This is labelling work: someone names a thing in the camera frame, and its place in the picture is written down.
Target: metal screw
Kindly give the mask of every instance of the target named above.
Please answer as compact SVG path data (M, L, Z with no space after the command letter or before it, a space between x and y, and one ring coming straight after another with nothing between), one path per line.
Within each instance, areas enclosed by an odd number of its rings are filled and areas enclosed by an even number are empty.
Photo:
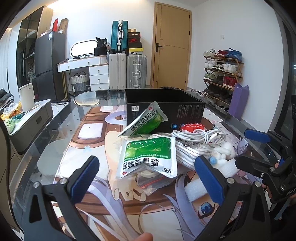
M62 178L59 182L60 182L60 184L64 185L68 182L68 179Z
M285 191L285 189L286 189L286 186L283 184L283 185L281 185L281 190L282 191Z
M40 186L40 182L35 182L34 184L33 184L33 187L34 188L37 188L37 187L39 187Z
M256 182L255 182L255 186L256 186L256 187L261 187L261 183L260 183L259 181L256 181Z
M234 179L233 178L227 178L227 182L229 183L229 184L234 184Z

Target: door lock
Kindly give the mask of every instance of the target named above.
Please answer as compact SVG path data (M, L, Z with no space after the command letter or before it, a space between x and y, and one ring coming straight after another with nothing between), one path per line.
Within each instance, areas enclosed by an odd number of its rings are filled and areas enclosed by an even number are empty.
M158 53L158 48L163 48L163 46L160 46L159 43L156 43L156 53Z

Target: red shoe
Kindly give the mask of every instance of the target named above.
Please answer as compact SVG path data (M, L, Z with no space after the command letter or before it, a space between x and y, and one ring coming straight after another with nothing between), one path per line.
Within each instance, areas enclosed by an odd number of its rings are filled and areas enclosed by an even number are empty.
M229 81L230 81L230 77L229 76L225 76L224 77L224 80L223 80L223 86L228 87Z
M237 80L235 78L231 78L231 77L229 77L229 78L230 78L230 81L229 81L229 84L228 84L228 88L231 88L231 89L234 90L235 85L237 84Z
M227 54L229 51L228 50L219 50L218 53L214 54L214 57L218 58L225 58L225 54Z

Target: green and white medicine packet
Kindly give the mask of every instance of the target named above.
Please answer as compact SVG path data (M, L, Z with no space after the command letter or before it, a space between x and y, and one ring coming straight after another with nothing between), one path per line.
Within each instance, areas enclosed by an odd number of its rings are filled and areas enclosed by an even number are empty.
M155 134L146 140L124 140L116 178L145 169L159 172L169 178L177 176L175 137Z
M129 137L137 134L149 134L164 121L168 121L168 118L160 109L158 103L154 101L118 136Z

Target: stack of shoe boxes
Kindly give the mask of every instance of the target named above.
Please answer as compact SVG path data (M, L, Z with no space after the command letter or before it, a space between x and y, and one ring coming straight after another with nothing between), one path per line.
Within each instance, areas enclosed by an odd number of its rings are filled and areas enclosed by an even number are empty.
M129 52L143 51L141 43L141 33L135 28L128 29L128 48Z

